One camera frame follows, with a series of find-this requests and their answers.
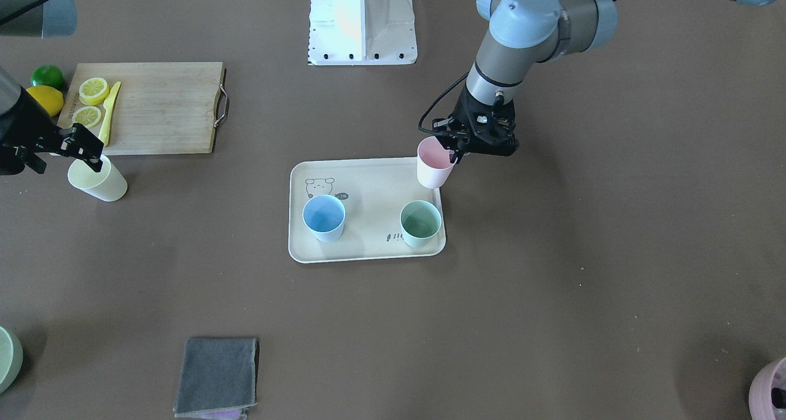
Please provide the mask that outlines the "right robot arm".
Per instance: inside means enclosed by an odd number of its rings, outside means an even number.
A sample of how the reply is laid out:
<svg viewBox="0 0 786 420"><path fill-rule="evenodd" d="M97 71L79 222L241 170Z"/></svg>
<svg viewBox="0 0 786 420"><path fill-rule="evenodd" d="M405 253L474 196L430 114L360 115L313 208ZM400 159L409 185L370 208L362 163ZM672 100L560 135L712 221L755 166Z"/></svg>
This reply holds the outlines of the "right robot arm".
<svg viewBox="0 0 786 420"><path fill-rule="evenodd" d="M73 0L1 0L2 36L65 37L76 30ZM100 172L104 144L87 127L62 129L22 85L1 74L1 174L16 176L30 168L43 174L40 152L81 160Z"/></svg>

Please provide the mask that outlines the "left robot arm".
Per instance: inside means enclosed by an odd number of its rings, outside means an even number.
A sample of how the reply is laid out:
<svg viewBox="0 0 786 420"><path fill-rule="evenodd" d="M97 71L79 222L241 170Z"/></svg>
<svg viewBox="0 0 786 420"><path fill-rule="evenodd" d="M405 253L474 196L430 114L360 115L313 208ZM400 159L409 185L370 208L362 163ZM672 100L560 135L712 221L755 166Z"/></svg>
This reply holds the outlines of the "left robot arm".
<svg viewBox="0 0 786 420"><path fill-rule="evenodd" d="M776 0L728 0L765 6ZM430 132L449 152L511 156L515 137L514 97L528 70L564 55L604 45L618 25L617 0L475 0L488 21L454 111L434 120Z"/></svg>

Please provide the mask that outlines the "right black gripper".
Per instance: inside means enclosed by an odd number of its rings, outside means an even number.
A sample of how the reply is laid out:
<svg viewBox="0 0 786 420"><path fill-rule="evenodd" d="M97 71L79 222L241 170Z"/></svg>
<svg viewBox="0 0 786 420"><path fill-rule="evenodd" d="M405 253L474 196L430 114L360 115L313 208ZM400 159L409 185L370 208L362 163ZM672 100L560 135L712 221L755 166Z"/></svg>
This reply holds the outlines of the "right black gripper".
<svg viewBox="0 0 786 420"><path fill-rule="evenodd" d="M103 141L81 123L60 131L45 109L21 86L11 91L2 89L2 176L16 176L25 168L44 174L47 163L36 154L57 149L59 155L81 160L93 172L100 172L103 148Z"/></svg>

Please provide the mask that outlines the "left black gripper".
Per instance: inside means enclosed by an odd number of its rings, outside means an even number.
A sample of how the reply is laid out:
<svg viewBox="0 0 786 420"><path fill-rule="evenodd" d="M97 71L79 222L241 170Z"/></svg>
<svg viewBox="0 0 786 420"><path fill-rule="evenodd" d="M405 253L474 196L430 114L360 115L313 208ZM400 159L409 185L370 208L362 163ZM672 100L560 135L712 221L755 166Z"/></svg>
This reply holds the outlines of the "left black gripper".
<svg viewBox="0 0 786 420"><path fill-rule="evenodd" d="M460 163L464 154L509 157L519 148L515 107L500 90L492 93L491 104L485 104L464 87L451 116L454 120L449 155L452 165Z"/></svg>

